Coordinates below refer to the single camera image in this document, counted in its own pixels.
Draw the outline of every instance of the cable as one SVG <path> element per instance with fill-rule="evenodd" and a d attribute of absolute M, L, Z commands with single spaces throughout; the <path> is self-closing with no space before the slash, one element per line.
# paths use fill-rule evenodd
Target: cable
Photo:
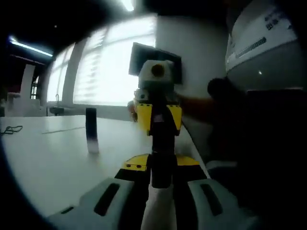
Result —
<path fill-rule="evenodd" d="M 20 130 L 22 130 L 22 128 L 23 128 L 23 126 L 15 126 L 15 127 L 7 126 L 5 128 L 5 131 L 1 132 L 1 136 L 3 136 L 4 134 L 12 135 L 14 133 L 18 133 Z"/>

